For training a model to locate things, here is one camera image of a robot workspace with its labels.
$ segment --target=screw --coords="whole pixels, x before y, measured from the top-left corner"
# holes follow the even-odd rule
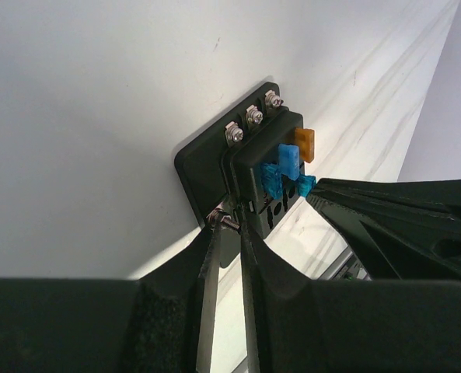
[[[254,105],[249,106],[246,110],[246,120],[251,125],[258,125],[263,121],[263,113]]]
[[[225,136],[227,144],[232,146],[236,142],[240,142],[244,138],[244,131],[236,122],[230,122],[225,126]]]
[[[209,214],[208,223],[211,224],[213,227],[216,225],[216,223],[220,223],[220,225],[224,228],[229,228],[233,231],[240,232],[239,223],[237,221],[233,221],[232,218],[230,218],[229,214],[227,214],[219,208],[214,209]]]
[[[268,91],[264,95],[264,102],[267,104],[267,107],[277,109],[284,103],[284,100],[275,91]]]

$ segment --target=electrical connector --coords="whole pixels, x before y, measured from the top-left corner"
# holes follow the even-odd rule
[[[278,146],[278,165],[282,175],[296,181],[299,177],[299,147],[280,144]]]
[[[301,197],[306,197],[308,193],[316,186],[316,177],[299,175],[298,181],[298,194]]]
[[[260,164],[261,185],[263,190],[271,195],[274,200],[282,198],[284,187],[280,167],[270,163]]]
[[[315,158],[315,131],[297,127],[294,130],[294,142],[299,146],[299,156],[307,163]]]

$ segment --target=black terminal block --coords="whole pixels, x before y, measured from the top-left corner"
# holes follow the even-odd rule
[[[267,105],[270,92],[279,96],[278,85],[264,83],[176,155],[176,171],[201,227],[217,207],[242,223],[236,213],[238,204],[242,204],[246,219],[264,239],[298,200],[295,183],[285,176],[280,199],[274,200],[261,184],[260,164],[277,163],[278,145],[294,144],[295,128],[303,128],[301,114],[283,105]],[[253,106],[263,114],[259,124],[249,123],[246,118]],[[232,123],[242,130],[242,140],[235,143],[227,136]],[[304,171],[302,161],[300,169]],[[223,240],[222,267],[239,253],[239,235],[232,234],[233,239]]]

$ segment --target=blue block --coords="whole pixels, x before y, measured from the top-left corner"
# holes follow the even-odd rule
[[[316,186],[316,177],[315,176],[307,176],[307,175],[299,175],[298,181],[298,194],[301,197],[306,197],[308,193]]]
[[[296,181],[299,177],[299,146],[280,144],[278,146],[278,165],[282,175]]]
[[[282,186],[282,175],[278,165],[262,163],[260,170],[263,190],[270,194],[274,200],[282,198],[284,187]]]

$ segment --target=white table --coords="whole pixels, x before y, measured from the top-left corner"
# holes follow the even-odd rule
[[[179,252],[197,222],[173,158],[263,81],[316,130],[307,173],[396,180],[457,5],[0,1],[0,276],[138,277]],[[267,242],[310,277],[345,247],[304,203]],[[239,272],[216,372],[246,356]]]

